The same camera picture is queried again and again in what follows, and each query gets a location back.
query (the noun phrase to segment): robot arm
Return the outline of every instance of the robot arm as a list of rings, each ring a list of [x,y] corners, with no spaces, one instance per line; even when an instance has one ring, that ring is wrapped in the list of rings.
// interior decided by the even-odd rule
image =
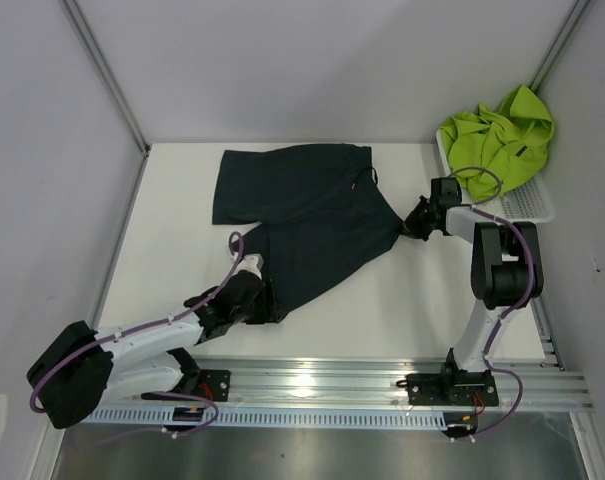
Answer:
[[[440,374],[410,374],[398,382],[409,392],[412,405],[473,407],[474,396],[480,395],[487,406],[497,406],[499,399],[487,361],[505,327],[529,299],[541,294],[544,284],[535,225],[514,224],[525,239],[525,247],[511,229],[486,221],[473,209],[458,208],[463,207],[461,198],[455,178],[433,179],[431,197],[420,197],[403,225],[402,234],[410,238],[427,241],[434,230],[439,230],[471,242],[471,289],[476,298],[462,338],[449,350]],[[529,297],[518,305],[529,284],[525,248],[532,258],[534,283]]]
[[[270,283],[262,280],[261,263],[259,255],[244,257],[213,298],[207,300],[215,288],[190,298],[184,302],[187,309],[206,303],[195,311],[173,312],[168,321],[98,330],[83,321],[69,325],[27,373],[38,390],[38,411],[43,410],[54,427],[68,428],[100,403],[150,392],[199,395],[202,371],[185,347],[222,336],[237,323],[277,323],[285,316]],[[54,369],[59,370],[42,385]]]

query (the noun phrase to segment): plastic basket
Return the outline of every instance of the plastic basket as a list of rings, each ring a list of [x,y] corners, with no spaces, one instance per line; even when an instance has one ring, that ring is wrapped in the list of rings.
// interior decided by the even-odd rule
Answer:
[[[435,139],[440,152],[442,170],[444,175],[448,175],[451,173],[451,168],[444,152],[444,144],[439,129],[435,134]],[[462,189],[462,202],[473,202],[466,189]],[[539,174],[524,185],[507,192],[506,195],[485,203],[481,208],[485,212],[506,218],[511,222],[526,220],[533,223],[547,223],[553,220],[555,216],[553,202],[551,202],[549,192]]]

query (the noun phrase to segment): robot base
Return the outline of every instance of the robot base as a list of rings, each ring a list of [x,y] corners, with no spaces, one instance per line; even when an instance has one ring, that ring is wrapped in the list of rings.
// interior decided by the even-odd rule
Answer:
[[[180,364],[182,379],[171,393],[182,393],[209,398],[217,403],[229,399],[231,372],[229,370],[201,370],[193,357],[183,348],[169,351]],[[166,400],[162,394],[143,393],[142,400]]]
[[[459,370],[449,351],[439,374],[412,373],[396,384],[406,388],[409,404],[415,406],[475,407],[478,394],[487,407],[499,404],[495,379],[490,371],[467,372]]]

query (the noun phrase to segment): metal floor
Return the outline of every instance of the metal floor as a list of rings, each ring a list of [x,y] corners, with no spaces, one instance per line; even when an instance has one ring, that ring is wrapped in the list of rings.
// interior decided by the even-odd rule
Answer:
[[[147,432],[91,446],[129,428],[69,430],[53,479],[587,478],[566,414],[521,413],[476,444],[450,444],[439,432],[218,427],[178,440]]]

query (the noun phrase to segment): lime green shirt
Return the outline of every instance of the lime green shirt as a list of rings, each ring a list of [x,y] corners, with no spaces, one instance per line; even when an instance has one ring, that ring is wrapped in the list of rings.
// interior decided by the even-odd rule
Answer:
[[[509,93],[497,112],[480,103],[479,114],[460,112],[440,127],[451,171],[485,167],[502,179],[502,194],[531,179],[546,163],[555,124],[542,101],[526,86]],[[465,171],[458,182],[475,200],[490,197],[496,181]]]

